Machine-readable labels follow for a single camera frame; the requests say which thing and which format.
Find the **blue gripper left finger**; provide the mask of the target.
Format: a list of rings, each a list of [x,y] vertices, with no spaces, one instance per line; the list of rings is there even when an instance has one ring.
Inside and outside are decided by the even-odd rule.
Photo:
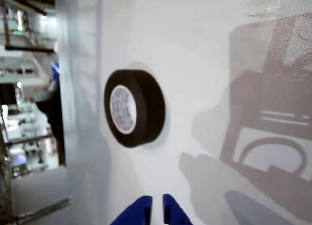
[[[121,212],[110,225],[149,225],[152,203],[152,196],[141,196]]]

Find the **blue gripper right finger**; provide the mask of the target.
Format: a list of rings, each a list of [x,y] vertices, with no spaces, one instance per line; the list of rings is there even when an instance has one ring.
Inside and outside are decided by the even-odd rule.
[[[192,225],[192,222],[170,194],[163,195],[163,220],[167,225]]]

